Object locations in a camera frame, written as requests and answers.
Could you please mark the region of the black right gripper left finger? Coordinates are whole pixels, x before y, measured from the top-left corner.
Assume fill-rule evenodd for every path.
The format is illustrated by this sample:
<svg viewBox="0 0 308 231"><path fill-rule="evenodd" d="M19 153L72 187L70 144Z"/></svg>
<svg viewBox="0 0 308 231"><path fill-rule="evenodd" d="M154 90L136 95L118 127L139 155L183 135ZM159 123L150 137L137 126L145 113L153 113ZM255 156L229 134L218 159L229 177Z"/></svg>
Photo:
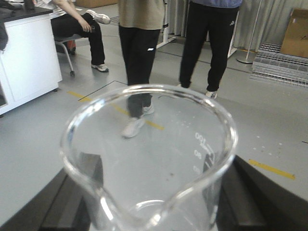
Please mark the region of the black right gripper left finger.
<svg viewBox="0 0 308 231"><path fill-rule="evenodd" d="M91 224L104 229L99 199L77 185L61 169L24 207L2 226L2 231L87 231Z"/></svg>

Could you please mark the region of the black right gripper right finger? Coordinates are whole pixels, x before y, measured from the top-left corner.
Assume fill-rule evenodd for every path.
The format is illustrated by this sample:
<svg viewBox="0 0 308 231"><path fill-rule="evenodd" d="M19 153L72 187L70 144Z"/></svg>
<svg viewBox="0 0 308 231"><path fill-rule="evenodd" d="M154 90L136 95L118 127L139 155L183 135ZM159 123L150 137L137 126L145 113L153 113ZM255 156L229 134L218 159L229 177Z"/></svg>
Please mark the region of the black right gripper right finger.
<svg viewBox="0 0 308 231"><path fill-rule="evenodd" d="M218 186L203 191L207 198L220 190L209 208L212 228L220 231L306 231L308 202L236 156Z"/></svg>

